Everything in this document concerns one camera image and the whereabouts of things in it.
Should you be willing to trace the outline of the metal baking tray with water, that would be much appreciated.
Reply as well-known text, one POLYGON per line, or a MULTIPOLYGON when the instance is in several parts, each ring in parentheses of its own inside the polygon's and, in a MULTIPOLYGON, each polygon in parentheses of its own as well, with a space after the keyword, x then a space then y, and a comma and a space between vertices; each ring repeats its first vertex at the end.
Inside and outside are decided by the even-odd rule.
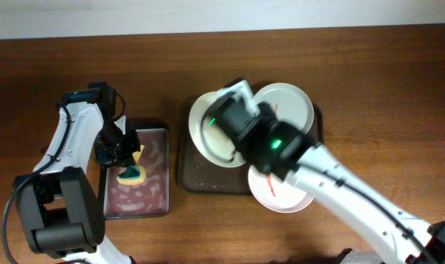
POLYGON ((169 211, 169 126, 164 122, 130 125, 144 146, 137 161, 144 167, 143 183, 118 182, 115 167, 100 170, 98 199, 107 220, 164 216, 169 211))

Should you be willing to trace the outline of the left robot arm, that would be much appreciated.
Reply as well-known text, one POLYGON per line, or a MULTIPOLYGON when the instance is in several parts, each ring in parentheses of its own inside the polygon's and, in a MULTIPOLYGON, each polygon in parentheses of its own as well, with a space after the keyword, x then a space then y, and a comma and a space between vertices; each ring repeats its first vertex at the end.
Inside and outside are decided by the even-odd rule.
POLYGON ((67 92, 54 137, 33 172, 16 177, 15 205, 29 248, 66 263, 133 263, 105 235, 103 206, 87 179, 91 155, 104 169, 136 163, 137 132, 116 114, 121 95, 106 82, 67 92))

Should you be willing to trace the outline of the pinkish white plate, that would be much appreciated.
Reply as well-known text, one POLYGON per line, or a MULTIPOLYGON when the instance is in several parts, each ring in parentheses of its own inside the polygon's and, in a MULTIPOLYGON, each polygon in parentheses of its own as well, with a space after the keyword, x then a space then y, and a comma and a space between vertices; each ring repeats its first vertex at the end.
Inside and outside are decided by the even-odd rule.
POLYGON ((252 195, 264 207, 277 213, 295 213, 310 205, 314 197, 280 180, 275 174, 259 172, 251 165, 248 183, 252 195))

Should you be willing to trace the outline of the green and yellow sponge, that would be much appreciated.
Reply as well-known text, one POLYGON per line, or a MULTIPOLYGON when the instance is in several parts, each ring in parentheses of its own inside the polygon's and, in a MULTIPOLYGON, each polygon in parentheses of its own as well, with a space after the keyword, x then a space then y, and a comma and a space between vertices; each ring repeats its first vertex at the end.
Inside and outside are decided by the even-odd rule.
POLYGON ((144 145, 141 144, 139 150, 132 154, 134 164, 127 167, 121 167, 117 175, 119 184, 126 186, 136 186, 141 184, 146 179, 146 169, 139 164, 139 159, 144 150, 144 145))

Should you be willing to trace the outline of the brown plastic serving tray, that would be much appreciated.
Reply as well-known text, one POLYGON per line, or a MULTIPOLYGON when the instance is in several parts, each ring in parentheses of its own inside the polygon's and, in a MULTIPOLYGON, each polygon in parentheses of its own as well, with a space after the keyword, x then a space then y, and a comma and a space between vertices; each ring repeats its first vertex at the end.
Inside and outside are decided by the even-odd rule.
POLYGON ((218 166, 207 160, 194 145, 188 118, 197 98, 190 98, 185 105, 177 162, 178 186, 193 193, 250 195, 248 164, 233 168, 218 166))

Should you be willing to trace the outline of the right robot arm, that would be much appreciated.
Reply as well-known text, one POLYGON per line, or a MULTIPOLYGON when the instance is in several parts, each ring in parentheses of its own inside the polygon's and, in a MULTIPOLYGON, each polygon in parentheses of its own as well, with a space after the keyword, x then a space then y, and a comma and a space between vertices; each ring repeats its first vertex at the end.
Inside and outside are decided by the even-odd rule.
POLYGON ((254 99, 244 78, 217 91, 206 116, 244 161, 311 194, 355 230, 383 263, 445 263, 445 221, 430 224, 356 177, 321 142, 254 99))

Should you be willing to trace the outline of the pale green plate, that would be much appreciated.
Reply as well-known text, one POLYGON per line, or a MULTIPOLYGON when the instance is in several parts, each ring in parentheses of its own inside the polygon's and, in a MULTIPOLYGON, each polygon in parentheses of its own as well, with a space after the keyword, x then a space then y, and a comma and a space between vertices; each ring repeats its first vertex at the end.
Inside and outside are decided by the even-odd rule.
POLYGON ((288 122, 304 133, 313 124, 313 104, 307 94, 293 84, 269 84, 254 95, 254 100, 267 103, 278 120, 288 122))

